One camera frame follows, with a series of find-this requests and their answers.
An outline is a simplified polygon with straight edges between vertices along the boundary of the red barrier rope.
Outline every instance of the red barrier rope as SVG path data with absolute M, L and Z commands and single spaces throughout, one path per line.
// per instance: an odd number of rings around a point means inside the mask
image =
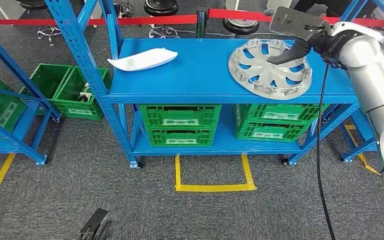
M 270 22 L 271 16 L 266 16 L 261 12 L 252 11 L 235 11 L 211 8 L 208 13 L 210 18 L 213 19 L 244 19 L 244 20 L 256 20 L 261 22 Z M 324 17 L 329 24 L 339 22 L 339 17 Z M 360 24 L 366 27 L 384 27 L 384 20 L 368 19 L 368 18 L 356 18 L 353 21 L 356 24 Z M 156 17 L 130 17 L 119 18 L 119 25 L 147 25 L 147 24 L 196 24 L 196 15 L 174 15 L 174 16 L 156 16 Z M 105 20 L 90 19 L 88 25 L 105 25 Z M 53 19 L 0 19 L 0 25 L 18 25 L 18 26 L 45 26 L 56 25 Z
M 235 11 L 216 8 L 211 8 L 208 15 L 213 19 L 244 19 L 256 20 L 260 22 L 270 22 L 272 20 L 271 16 L 266 16 L 262 12 Z M 325 19 L 329 24 L 335 24 L 340 21 L 339 17 L 323 17 L 323 19 Z M 366 27 L 384 27 L 384 20 L 379 19 L 356 18 L 353 22 Z
M 119 25 L 147 25 L 147 24 L 196 24 L 196 15 L 175 15 L 175 16 L 156 16 L 156 17 L 129 17 L 119 18 Z M 0 19 L 0 25 L 17 25 L 17 26 L 46 26 L 56 25 L 54 19 Z M 87 23 L 90 25 L 105 25 L 105 20 L 90 19 Z

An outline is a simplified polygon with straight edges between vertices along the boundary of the blue shelf top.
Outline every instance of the blue shelf top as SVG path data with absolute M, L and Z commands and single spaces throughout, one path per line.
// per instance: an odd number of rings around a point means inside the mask
M 180 155 L 240 155 L 240 154 L 296 154 L 301 151 L 296 141 L 258 141 L 240 140 L 235 137 L 235 119 L 233 106 L 223 105 L 214 134 L 213 144 L 210 147 L 152 147 L 143 126 L 133 128 L 132 136 L 136 136 L 133 144 L 133 154 L 136 156 L 175 156 Z
M 12 134 L 17 137 L 19 140 L 23 141 L 27 133 L 32 126 L 33 120 L 36 116 L 36 111 L 39 107 L 38 101 L 26 101 L 27 108 L 24 110 L 23 114 L 18 119 Z M 5 140 L 0 140 L 0 154 L 8 153 L 18 153 L 20 150 L 13 146 L 10 142 Z
M 352 113 L 351 118 L 354 122 L 355 128 L 358 130 L 365 141 L 374 137 L 372 127 L 369 124 L 369 120 L 360 109 Z
M 124 39 L 120 58 L 153 48 L 178 52 L 173 61 L 142 71 L 115 69 L 111 90 L 106 99 L 111 103 L 318 103 L 326 64 L 315 52 L 307 56 L 312 68 L 312 83 L 300 97 L 281 101 L 253 94 L 239 85 L 228 69 L 233 51 L 247 39 L 215 38 L 134 38 Z M 325 103 L 354 103 L 357 96 L 341 69 L 329 69 Z

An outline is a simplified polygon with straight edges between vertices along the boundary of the black stool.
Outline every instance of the black stool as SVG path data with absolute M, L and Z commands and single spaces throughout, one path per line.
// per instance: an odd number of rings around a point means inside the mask
M 51 15 L 48 12 L 48 6 L 45 3 L 45 0 L 16 0 L 18 4 L 24 9 L 30 11 L 42 10 L 46 16 L 52 19 Z M 52 41 L 52 37 L 60 35 L 61 31 L 54 25 L 49 25 L 48 29 L 42 30 L 41 26 L 37 29 L 37 38 L 42 39 L 44 36 L 48 36 L 49 45 L 55 46 L 55 43 Z
M 238 39 L 240 35 L 250 35 L 257 32 L 260 23 L 256 20 L 224 18 L 223 27 L 233 33 L 235 39 Z
M 176 0 L 145 0 L 143 9 L 152 17 L 173 16 L 179 11 Z M 178 32 L 171 27 L 160 25 L 149 31 L 149 38 L 178 38 Z

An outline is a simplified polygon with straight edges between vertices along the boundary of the black cable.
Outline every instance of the black cable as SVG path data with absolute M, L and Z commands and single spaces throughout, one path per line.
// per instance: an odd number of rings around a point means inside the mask
M 322 125 L 322 109 L 323 109 L 323 97 L 325 96 L 325 86 L 326 79 L 328 78 L 329 63 L 326 63 L 326 68 L 324 69 L 323 83 L 321 84 L 321 94 L 320 94 L 320 108 L 318 112 L 317 119 L 317 182 L 318 190 L 320 191 L 321 204 L 323 205 L 324 216 L 326 217 L 327 227 L 329 228 L 330 237 L 332 240 L 336 240 L 334 230 L 332 229 L 331 220 L 329 219 L 328 207 L 326 206 L 325 195 L 323 194 L 322 187 L 322 178 L 320 175 L 320 128 Z

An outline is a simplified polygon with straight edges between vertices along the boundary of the shelf caster wheel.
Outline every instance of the shelf caster wheel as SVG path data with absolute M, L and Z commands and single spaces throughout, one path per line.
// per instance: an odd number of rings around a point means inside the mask
M 287 158 L 282 158 L 282 160 L 280 160 L 280 162 L 283 164 L 283 165 L 289 165 L 289 160 Z
M 143 169 L 145 167 L 145 163 L 143 163 L 143 162 L 139 162 L 138 164 L 137 164 L 137 167 L 135 168 L 135 169 Z

